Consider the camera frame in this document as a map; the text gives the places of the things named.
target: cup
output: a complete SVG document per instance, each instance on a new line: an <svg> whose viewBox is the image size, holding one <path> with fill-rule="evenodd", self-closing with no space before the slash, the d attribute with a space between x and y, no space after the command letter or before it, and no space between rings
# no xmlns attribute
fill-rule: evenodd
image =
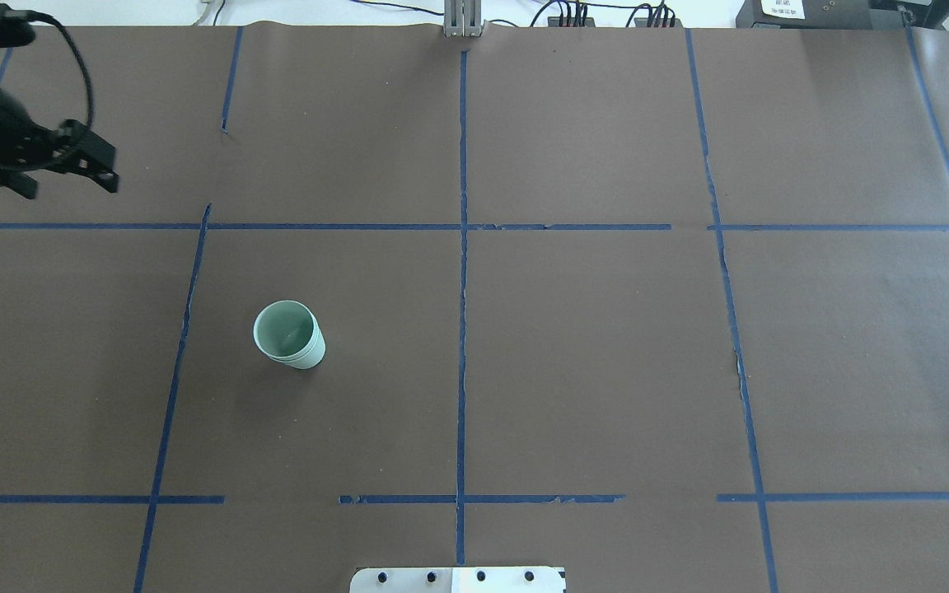
<svg viewBox="0 0 949 593"><path fill-rule="evenodd" d="M312 368L325 357L325 337L317 318L299 301L276 301L255 318L255 346L270 360Z"/></svg>

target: white floor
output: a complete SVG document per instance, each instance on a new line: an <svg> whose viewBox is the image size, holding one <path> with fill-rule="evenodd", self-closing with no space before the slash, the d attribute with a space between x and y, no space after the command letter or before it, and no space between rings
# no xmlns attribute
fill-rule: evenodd
<svg viewBox="0 0 949 593"><path fill-rule="evenodd" d="M393 0L399 4L425 7L440 12L443 0ZM215 7L221 0L212 0ZM634 0L599 0L603 4L636 5ZM538 11L539 0L483 0L485 19L508 19L528 26ZM742 0L670 0L669 5L685 26L733 27ZM203 14L203 0L12 0L14 8L34 8L56 16L64 24L192 24ZM553 8L545 14L556 14ZM630 10L592 7L588 12L596 26L624 26ZM390 7L362 7L350 0L226 0L218 24L248 24L271 20L288 24L409 24L440 23L440 16L399 11Z"/></svg>

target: white metal bracket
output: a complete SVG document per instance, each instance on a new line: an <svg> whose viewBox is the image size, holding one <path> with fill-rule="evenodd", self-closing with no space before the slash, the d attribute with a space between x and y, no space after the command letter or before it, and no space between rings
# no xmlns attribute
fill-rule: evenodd
<svg viewBox="0 0 949 593"><path fill-rule="evenodd" d="M350 593L565 593L557 567L429 567L362 569Z"/></svg>
<svg viewBox="0 0 949 593"><path fill-rule="evenodd" d="M445 0L446 37L480 37L482 29L482 0Z"/></svg>

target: metal bracket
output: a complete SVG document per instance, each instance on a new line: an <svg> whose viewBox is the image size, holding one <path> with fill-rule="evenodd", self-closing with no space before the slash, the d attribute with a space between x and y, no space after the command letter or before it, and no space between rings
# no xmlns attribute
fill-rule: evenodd
<svg viewBox="0 0 949 593"><path fill-rule="evenodd" d="M350 593L565 593L566 570L556 567L429 567L362 569Z"/></svg>
<svg viewBox="0 0 949 593"><path fill-rule="evenodd" d="M445 36L481 37L482 0L445 0Z"/></svg>

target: white label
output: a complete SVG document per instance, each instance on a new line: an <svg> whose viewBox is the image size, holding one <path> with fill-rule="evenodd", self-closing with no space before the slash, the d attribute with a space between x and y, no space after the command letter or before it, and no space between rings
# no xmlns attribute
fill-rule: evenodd
<svg viewBox="0 0 949 593"><path fill-rule="evenodd" d="M803 0L760 0L765 15L780 19L802 19Z"/></svg>

